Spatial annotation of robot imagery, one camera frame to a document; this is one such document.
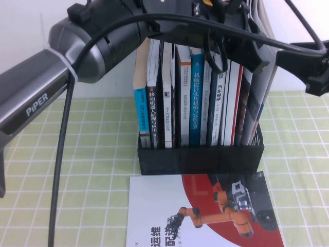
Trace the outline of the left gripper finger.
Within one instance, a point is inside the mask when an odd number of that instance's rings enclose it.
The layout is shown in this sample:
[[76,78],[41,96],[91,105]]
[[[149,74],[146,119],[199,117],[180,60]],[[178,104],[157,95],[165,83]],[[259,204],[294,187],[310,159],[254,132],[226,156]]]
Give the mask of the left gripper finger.
[[235,36],[225,36],[225,53],[228,60],[240,64],[250,72],[259,74],[269,65],[268,59],[261,55],[264,43]]

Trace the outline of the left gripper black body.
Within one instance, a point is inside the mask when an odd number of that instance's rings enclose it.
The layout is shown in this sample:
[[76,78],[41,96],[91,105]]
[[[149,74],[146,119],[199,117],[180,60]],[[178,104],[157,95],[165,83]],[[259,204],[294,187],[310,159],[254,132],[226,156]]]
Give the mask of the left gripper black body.
[[192,1],[193,17],[213,24],[190,24],[190,41],[259,41],[249,13],[246,1]]

